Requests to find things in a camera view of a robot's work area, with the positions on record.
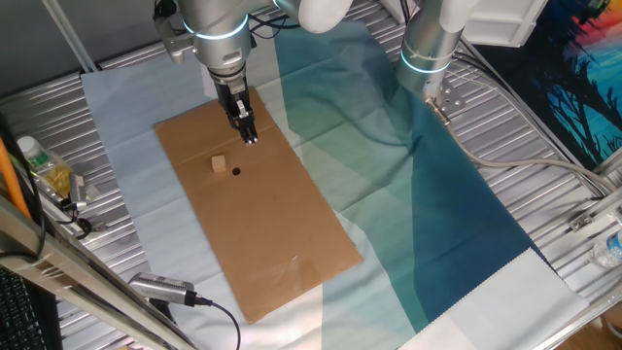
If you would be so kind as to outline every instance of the metal grating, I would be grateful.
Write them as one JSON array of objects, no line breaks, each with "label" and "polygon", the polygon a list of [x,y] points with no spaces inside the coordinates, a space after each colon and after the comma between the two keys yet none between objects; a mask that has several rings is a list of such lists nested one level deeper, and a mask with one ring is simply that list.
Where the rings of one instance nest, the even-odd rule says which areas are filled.
[{"label": "metal grating", "polygon": [[[273,9],[258,15],[276,15]],[[397,61],[404,25],[398,24],[377,0],[354,0],[346,17],[363,20],[369,32]],[[101,64],[104,69],[121,68],[166,54],[162,44]],[[479,73],[459,62],[450,71],[479,82]],[[528,122],[498,91],[450,76],[464,98],[466,108],[450,116],[466,146],[480,157],[495,160],[559,158],[550,141]],[[84,240],[89,250],[128,280],[149,265],[134,225],[123,203],[114,172],[106,157],[86,105],[78,74],[53,81],[0,100],[0,111],[17,134],[29,133],[59,153],[86,176],[87,185],[102,193],[86,210],[86,217],[106,223],[107,230]],[[590,237],[576,235],[568,221],[595,203],[593,194],[572,174],[558,168],[532,165],[512,169],[481,168],[480,173],[507,210],[528,233],[567,284],[592,301],[622,278],[622,267],[602,270],[587,261],[595,237],[618,230],[611,220],[605,229]],[[622,181],[622,170],[613,168],[610,177]],[[106,349],[132,344],[133,340],[95,319],[74,305],[58,304],[65,349]]]}]

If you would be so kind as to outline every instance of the teal fabric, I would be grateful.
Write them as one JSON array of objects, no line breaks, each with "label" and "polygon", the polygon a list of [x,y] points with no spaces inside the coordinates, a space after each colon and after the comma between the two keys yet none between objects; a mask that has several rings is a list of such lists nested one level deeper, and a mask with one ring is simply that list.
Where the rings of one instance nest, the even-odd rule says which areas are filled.
[{"label": "teal fabric", "polygon": [[[416,332],[535,247],[443,125],[399,85],[362,23],[282,31],[275,46],[303,163],[331,207],[364,231]],[[347,322],[348,312],[327,307],[343,279],[324,286],[332,324]],[[391,315],[377,323],[389,330]],[[323,348],[339,348],[337,337],[325,322]]]}]

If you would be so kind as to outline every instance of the small wooden block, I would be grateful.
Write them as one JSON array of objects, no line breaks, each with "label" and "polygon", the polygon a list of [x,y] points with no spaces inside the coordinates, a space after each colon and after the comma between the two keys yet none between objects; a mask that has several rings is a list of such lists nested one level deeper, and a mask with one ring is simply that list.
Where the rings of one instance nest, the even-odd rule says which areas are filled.
[{"label": "small wooden block", "polygon": [[225,156],[213,156],[212,169],[214,169],[214,172],[226,171]]}]

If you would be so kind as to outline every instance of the colorful poster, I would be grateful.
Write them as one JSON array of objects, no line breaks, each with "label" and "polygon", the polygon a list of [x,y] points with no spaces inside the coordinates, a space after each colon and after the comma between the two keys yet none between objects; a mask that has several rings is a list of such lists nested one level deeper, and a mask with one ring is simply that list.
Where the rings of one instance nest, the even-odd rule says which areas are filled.
[{"label": "colorful poster", "polygon": [[551,0],[522,48],[478,49],[584,166],[622,147],[622,0]]}]

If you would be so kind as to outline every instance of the cardboard sheet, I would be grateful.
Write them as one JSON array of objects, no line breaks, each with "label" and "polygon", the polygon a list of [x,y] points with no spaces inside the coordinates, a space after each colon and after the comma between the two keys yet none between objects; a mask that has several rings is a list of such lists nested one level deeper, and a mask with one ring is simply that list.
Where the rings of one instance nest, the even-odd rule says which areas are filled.
[{"label": "cardboard sheet", "polygon": [[[254,323],[362,258],[254,89],[251,105],[259,141],[250,147],[216,101],[157,124],[155,132]],[[225,156],[225,172],[212,170],[218,155]]]}]

